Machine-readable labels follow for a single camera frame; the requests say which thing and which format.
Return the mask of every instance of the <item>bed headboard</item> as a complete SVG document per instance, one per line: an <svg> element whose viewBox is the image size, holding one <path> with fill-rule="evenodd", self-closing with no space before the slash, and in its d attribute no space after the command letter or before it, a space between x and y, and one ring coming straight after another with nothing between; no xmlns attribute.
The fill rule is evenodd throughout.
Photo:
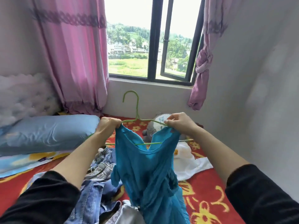
<svg viewBox="0 0 299 224"><path fill-rule="evenodd" d="M53 115L60 107L46 74L0 76L0 127L24 117Z"/></svg>

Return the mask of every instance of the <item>forearm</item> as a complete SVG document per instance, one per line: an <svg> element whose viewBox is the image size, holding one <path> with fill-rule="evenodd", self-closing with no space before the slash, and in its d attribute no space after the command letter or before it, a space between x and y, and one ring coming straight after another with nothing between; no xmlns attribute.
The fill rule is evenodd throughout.
<svg viewBox="0 0 299 224"><path fill-rule="evenodd" d="M201 149L225 185L228 177L234 170L249 164L249 162L200 127L194 129L192 137L200 144Z"/></svg>
<svg viewBox="0 0 299 224"><path fill-rule="evenodd" d="M105 141L101 133L92 135L52 170L60 173L69 183L80 189L92 160Z"/></svg>

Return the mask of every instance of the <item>window frame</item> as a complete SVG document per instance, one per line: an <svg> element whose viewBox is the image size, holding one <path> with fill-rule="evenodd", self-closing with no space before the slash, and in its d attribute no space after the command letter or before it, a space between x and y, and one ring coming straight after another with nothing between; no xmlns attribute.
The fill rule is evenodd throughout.
<svg viewBox="0 0 299 224"><path fill-rule="evenodd" d="M191 46L191 51L190 51L185 77L181 77L181 76L177 76L165 72L165 61L166 61L166 53L167 53L167 44L169 41L168 39L169 39L173 0L169 0L168 2L166 28L165 28L165 36L164 36L162 62L161 62L161 76L168 77L175 80L181 80L181 81L156 79L163 0L153 0L152 2L152 18L151 18L151 27L150 27L150 45L149 45L147 78L130 76L130 75L118 75L118 74L109 74L109 77L146 81L146 82L174 84L174 85L185 85L185 86L194 85L196 79L195 60L199 51L203 48L202 28L204 23L204 2L205 0L201 0L200 3L199 14L196 22L196 27L195 27L195 32L194 32L194 37L192 41L192 46Z"/></svg>

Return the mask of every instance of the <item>person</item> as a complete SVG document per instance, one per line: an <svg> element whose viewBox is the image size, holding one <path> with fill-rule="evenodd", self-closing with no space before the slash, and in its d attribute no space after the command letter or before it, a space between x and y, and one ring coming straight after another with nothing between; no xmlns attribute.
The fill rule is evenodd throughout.
<svg viewBox="0 0 299 224"><path fill-rule="evenodd" d="M299 223L299 204L255 165L198 127L185 113L172 114L165 123L200 144L226 185L227 198L246 224ZM65 222L98 148L120 125L120 119L103 117L95 133L21 194L0 217L0 223Z"/></svg>

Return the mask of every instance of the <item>white sky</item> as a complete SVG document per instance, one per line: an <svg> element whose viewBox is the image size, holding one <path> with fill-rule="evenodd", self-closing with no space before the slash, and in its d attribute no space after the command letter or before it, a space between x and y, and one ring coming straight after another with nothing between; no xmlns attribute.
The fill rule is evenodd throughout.
<svg viewBox="0 0 299 224"><path fill-rule="evenodd" d="M201 0L174 0L170 33L193 38ZM168 0L163 1L161 30L165 31ZM106 19L150 29L152 0L105 0Z"/></svg>

